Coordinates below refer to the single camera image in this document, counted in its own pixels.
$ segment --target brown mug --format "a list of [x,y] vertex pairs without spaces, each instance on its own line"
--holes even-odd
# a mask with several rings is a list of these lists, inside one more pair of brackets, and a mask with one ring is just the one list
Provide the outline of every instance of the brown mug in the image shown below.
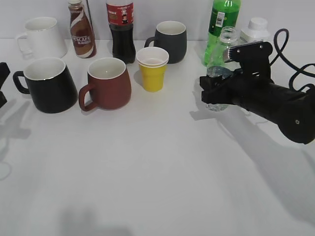
[[[92,102],[85,105],[90,92]],[[131,83],[126,64],[117,58],[98,59],[88,68],[88,85],[79,93],[79,104],[88,112],[96,107],[115,110],[130,101]]]

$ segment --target stacked cups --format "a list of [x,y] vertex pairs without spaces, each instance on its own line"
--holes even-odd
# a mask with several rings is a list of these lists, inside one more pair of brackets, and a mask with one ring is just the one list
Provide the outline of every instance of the stacked cups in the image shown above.
[[141,49],[136,55],[142,73],[143,88],[148,92],[157,92],[163,88],[169,54],[158,47]]

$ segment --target white mug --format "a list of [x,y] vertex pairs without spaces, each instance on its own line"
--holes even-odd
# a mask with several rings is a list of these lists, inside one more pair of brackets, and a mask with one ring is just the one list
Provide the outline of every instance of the white mug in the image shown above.
[[[15,38],[23,55],[33,54],[36,59],[47,57],[62,58],[66,55],[67,46],[59,32],[55,18],[34,18],[27,21],[24,28],[26,32]],[[30,48],[21,48],[19,42],[21,38],[28,39]]]

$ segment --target white bottle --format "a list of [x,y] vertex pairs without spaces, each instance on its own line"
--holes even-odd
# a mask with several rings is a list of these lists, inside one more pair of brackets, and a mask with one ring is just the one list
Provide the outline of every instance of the white bottle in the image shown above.
[[267,30],[267,26],[267,20],[260,17],[252,18],[248,28],[241,30],[239,44],[268,41],[270,33]]

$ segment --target bottle cap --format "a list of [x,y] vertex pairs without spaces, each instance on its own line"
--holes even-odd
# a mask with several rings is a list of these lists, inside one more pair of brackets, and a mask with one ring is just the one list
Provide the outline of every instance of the bottle cap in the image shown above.
[[264,18],[254,17],[251,19],[248,28],[251,30],[266,30],[268,26],[268,21]]
[[78,3],[81,3],[82,0],[68,0],[68,3],[69,4],[78,4]]

